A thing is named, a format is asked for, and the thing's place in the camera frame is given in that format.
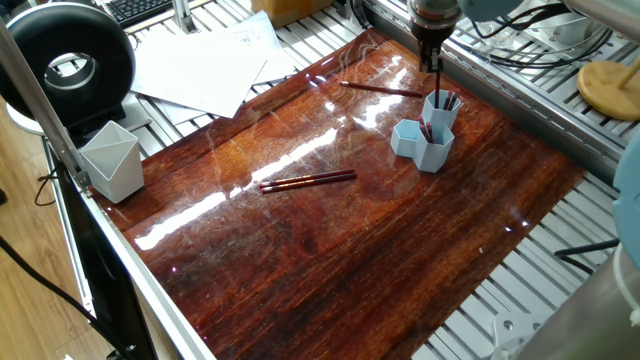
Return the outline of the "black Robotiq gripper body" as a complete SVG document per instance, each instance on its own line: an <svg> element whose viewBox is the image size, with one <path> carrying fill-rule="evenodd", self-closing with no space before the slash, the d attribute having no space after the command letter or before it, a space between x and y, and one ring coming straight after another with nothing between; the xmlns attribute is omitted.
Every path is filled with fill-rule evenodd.
<svg viewBox="0 0 640 360"><path fill-rule="evenodd" d="M446 38L462 17L462 10L456 0L409 0L408 14L417 39Z"/></svg>

